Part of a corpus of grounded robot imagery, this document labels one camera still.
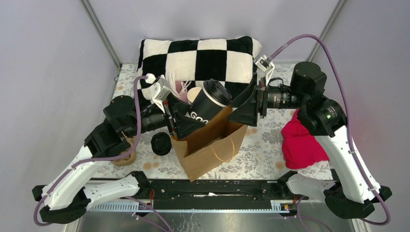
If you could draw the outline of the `black cup lid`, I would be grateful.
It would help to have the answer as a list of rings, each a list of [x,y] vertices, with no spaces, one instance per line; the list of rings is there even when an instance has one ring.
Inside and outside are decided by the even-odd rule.
[[[209,79],[203,83],[204,91],[217,103],[228,106],[233,98],[230,92],[217,80]]]

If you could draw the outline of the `brown paper bag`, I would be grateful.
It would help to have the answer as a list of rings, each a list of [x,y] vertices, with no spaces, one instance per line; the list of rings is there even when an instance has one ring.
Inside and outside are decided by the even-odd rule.
[[[171,137],[179,163],[191,182],[231,161],[239,153],[248,127],[228,121],[232,112],[231,107],[226,107],[205,127],[184,139]]]

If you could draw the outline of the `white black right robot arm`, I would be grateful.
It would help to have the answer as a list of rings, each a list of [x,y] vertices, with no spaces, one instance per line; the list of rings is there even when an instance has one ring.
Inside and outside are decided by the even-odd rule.
[[[365,166],[348,135],[342,107],[324,96],[326,79],[317,64],[299,62],[288,86],[272,87],[265,79],[253,80],[233,101],[236,109],[228,120],[254,127],[268,109],[299,109],[298,120],[328,155],[337,180],[319,180],[289,171],[278,180],[278,195],[284,199],[306,196],[325,203],[339,218],[364,219],[374,212],[375,203],[387,200],[392,192],[380,185]]]

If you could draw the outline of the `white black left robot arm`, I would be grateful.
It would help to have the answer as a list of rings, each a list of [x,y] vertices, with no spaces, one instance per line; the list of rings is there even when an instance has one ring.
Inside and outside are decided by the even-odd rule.
[[[142,171],[123,179],[87,186],[87,182],[110,162],[130,155],[144,132],[167,127],[172,135],[184,138],[205,124],[187,116],[189,105],[169,95],[164,111],[156,105],[140,110],[138,98],[121,95],[104,108],[104,121],[86,137],[72,162],[48,185],[32,189],[37,202],[33,219],[38,226],[68,224],[92,207],[124,197],[143,199],[151,183]]]

